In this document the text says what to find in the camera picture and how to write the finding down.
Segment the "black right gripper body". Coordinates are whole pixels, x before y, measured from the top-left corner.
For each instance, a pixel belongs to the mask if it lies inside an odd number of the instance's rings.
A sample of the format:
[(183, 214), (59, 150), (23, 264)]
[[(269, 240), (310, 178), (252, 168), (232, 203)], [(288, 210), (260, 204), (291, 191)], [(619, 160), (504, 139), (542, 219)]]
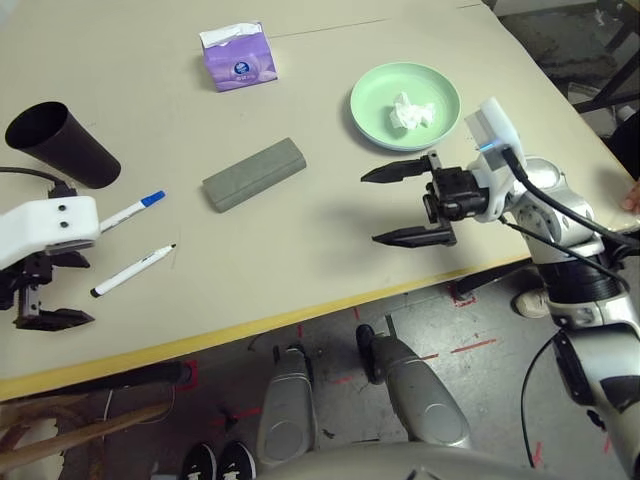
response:
[(432, 227), (448, 228), (451, 222), (484, 213), (488, 188), (480, 187), (469, 170), (438, 168), (431, 171), (423, 204)]

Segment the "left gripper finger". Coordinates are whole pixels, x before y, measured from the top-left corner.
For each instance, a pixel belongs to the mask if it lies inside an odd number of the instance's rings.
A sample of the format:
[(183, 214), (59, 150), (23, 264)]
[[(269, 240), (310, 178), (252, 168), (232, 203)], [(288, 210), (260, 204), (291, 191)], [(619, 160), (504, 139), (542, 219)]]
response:
[(14, 321), (17, 329), (35, 331), (61, 331), (93, 322), (94, 318), (81, 310), (41, 310), (36, 314), (21, 314)]
[(60, 268), (89, 268), (89, 261), (78, 251), (68, 251), (51, 254), (49, 260), (52, 266)]

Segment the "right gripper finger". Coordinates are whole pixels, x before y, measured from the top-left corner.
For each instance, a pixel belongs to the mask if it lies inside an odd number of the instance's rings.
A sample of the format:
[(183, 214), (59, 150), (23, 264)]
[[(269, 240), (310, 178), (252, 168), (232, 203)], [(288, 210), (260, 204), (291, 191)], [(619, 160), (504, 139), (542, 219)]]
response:
[(396, 183), (440, 168), (439, 157), (435, 151), (432, 151), (418, 159), (394, 161), (377, 167), (364, 174), (360, 181), (378, 184)]
[(374, 242), (402, 248), (421, 248), (427, 246), (453, 246), (457, 239), (450, 226), (436, 225), (433, 228), (424, 226), (407, 227), (372, 237)]

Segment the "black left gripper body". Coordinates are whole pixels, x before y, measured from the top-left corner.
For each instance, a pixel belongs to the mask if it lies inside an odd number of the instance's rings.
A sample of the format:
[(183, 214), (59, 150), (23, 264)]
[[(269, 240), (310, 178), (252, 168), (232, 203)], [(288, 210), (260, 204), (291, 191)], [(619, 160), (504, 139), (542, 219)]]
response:
[(54, 324), (53, 314), (41, 309), (38, 293), (52, 281), (52, 272), (46, 254), (31, 254), (1, 271), (1, 310), (10, 310), (18, 299), (15, 325)]

